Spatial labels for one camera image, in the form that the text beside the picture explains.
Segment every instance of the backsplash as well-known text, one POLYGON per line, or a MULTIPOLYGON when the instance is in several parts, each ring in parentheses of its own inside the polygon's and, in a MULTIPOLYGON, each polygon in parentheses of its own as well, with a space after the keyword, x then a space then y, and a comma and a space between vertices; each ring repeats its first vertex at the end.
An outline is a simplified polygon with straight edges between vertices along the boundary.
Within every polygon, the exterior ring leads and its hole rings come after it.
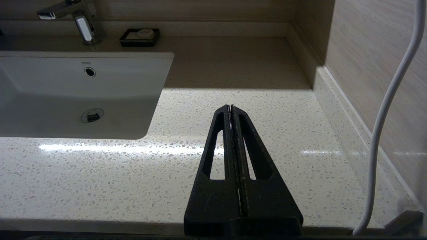
MULTIPOLYGON (((60 1, 0 1, 0 19, 36 20, 37 10, 60 1)), ((294 18, 297 0, 94 0, 94 3, 99 20, 289 22, 294 18)))

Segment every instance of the soap dish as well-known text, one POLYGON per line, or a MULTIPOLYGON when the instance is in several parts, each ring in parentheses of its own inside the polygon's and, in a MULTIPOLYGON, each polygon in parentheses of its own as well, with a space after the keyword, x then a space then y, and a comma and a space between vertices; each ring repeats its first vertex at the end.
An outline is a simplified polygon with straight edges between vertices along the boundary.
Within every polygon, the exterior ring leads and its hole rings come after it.
POLYGON ((141 39, 137 33, 141 28, 130 28, 120 38, 122 47, 154 47, 160 37, 160 30, 158 28, 151 28, 154 35, 152 38, 141 39))

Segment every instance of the sink drain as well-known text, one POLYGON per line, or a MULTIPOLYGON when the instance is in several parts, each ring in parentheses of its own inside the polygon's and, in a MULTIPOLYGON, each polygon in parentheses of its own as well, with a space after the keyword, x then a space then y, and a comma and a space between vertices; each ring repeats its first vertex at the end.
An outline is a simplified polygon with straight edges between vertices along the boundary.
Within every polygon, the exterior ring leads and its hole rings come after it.
POLYGON ((82 114, 81 119, 85 123, 92 123, 102 118, 103 115, 104 115, 104 111, 102 109, 92 108, 84 112, 82 114))

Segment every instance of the sink overflow hole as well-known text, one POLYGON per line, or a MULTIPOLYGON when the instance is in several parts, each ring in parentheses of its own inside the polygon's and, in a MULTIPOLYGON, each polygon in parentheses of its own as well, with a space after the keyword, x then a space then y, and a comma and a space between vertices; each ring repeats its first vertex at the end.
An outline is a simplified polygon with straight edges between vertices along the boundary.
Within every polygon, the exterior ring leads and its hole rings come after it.
POLYGON ((93 68, 91 68, 91 67, 85 67, 85 74, 88 76, 88 77, 95 77, 95 70, 93 69, 93 68))

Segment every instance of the sink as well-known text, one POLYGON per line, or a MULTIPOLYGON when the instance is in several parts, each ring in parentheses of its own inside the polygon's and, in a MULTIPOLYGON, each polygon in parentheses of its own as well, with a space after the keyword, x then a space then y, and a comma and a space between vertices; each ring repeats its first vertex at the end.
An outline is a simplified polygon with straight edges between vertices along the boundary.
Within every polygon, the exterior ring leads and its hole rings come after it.
POLYGON ((139 139, 173 53, 0 52, 0 136, 139 139))

